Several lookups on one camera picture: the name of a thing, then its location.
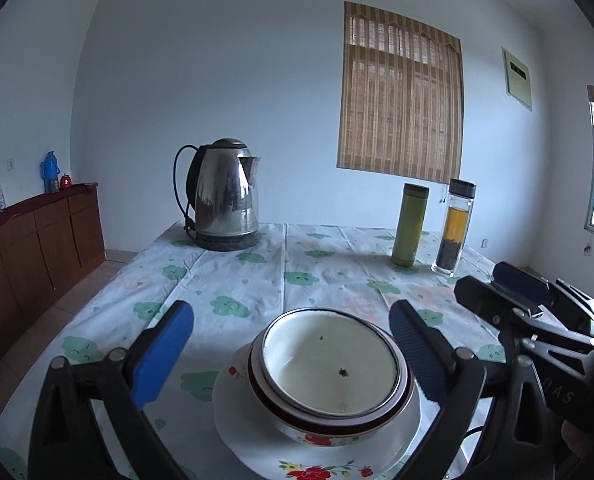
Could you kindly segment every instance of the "blue water bottle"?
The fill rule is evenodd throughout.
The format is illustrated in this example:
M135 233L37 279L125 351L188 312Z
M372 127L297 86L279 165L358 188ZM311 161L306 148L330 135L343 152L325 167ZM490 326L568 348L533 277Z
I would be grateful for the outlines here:
M46 153L46 158L39 163L39 173L44 180L45 193L57 193L59 191L59 167L57 166L57 158L55 152Z

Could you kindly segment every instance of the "plate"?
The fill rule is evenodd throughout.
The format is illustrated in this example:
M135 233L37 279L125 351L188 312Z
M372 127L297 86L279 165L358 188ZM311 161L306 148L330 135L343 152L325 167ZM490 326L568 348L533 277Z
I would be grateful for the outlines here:
M376 478L399 462L421 423L419 390L372 438L338 447L301 444L279 433L246 376L248 348L235 352L215 380L213 409L221 439L251 471L267 480Z

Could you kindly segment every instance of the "power cord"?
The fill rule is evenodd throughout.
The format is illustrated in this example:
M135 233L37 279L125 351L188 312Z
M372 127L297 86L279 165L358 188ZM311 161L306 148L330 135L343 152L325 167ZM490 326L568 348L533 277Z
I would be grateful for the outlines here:
M179 201L179 194L177 193L177 160L181 155L181 152L183 152L187 148L193 148L195 151L197 151L196 146L193 146L192 144L186 144L185 146L182 146L177 152L177 155L175 155L175 161L173 162L173 190L175 191L175 200L177 201L179 210L182 212L182 215L184 215L184 231L190 237L189 231L193 230L193 226L195 224L193 220L188 217L188 208L190 207L190 200L186 203L186 210L184 211L184 208L181 206L181 202Z

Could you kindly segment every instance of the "green thermos bottle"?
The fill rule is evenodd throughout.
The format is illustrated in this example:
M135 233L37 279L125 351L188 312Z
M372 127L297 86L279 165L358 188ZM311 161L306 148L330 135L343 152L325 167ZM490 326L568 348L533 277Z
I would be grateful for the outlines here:
M415 262L429 191L424 186L404 185L404 197L401 200L399 223L391 256L391 261L398 266L412 267Z

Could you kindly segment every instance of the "black bottle cap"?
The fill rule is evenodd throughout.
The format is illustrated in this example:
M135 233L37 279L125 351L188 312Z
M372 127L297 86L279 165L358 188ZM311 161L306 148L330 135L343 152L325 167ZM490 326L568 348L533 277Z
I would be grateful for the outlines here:
M416 196L417 198L428 198L430 190L425 186L416 186L415 184L404 184L404 195Z
M476 184L466 182L465 180L459 180L458 178L452 178L450 180L448 192L464 198L475 198L475 189L477 189Z

